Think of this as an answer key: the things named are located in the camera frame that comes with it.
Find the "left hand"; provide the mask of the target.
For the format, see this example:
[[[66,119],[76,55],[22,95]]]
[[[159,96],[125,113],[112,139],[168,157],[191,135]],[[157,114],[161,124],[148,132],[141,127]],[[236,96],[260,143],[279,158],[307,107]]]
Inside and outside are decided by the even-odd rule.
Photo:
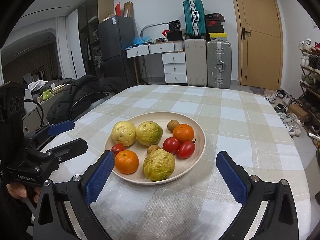
[[[19,182],[12,182],[10,184],[6,185],[7,190],[9,192],[9,194],[14,197],[15,199],[26,199],[28,198],[28,193],[27,193],[27,189],[25,188],[25,186]],[[33,201],[35,203],[38,202],[39,200],[39,196],[41,193],[41,188],[40,187],[35,187],[35,195],[33,197]]]

